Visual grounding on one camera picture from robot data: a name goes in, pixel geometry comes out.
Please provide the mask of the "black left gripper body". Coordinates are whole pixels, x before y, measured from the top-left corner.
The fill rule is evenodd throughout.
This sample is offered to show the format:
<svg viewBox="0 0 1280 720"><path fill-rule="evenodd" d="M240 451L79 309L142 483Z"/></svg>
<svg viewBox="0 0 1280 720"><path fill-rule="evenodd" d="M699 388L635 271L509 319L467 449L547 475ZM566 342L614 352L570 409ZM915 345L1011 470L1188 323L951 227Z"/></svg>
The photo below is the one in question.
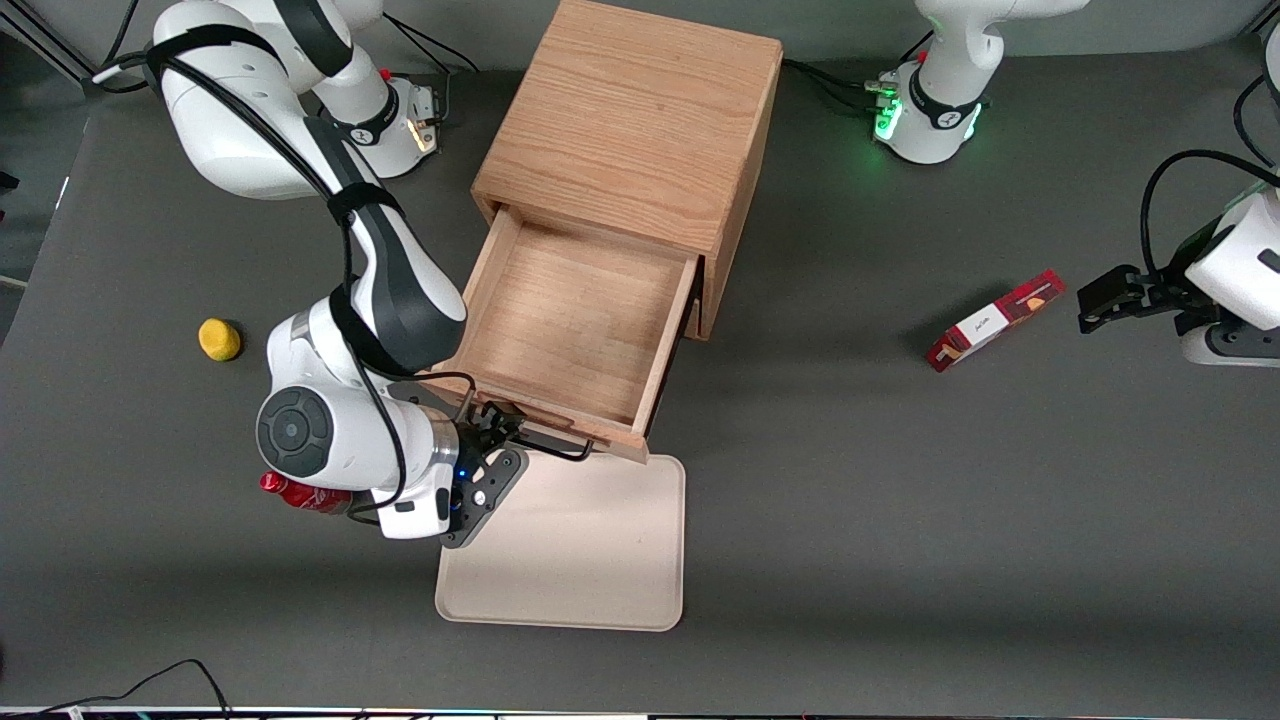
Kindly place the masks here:
<svg viewBox="0 0 1280 720"><path fill-rule="evenodd" d="M1130 318L1146 319L1171 313L1178 337L1219 323L1217 302L1194 287L1172 264L1146 272L1132 268L1128 283L1137 291L1137 299L1128 309Z"/></svg>

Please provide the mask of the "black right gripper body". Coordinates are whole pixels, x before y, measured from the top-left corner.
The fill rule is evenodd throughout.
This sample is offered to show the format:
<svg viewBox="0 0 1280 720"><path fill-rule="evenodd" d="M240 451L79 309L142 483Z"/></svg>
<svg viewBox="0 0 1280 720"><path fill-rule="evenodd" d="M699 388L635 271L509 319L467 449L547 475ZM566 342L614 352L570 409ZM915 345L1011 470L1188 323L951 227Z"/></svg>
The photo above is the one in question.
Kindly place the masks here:
<svg viewBox="0 0 1280 720"><path fill-rule="evenodd" d="M461 550L475 541L529 468L518 441L488 452L488 432L477 427L477 414L470 413L454 424L460 454L451 487L449 525L440 534L445 550Z"/></svg>

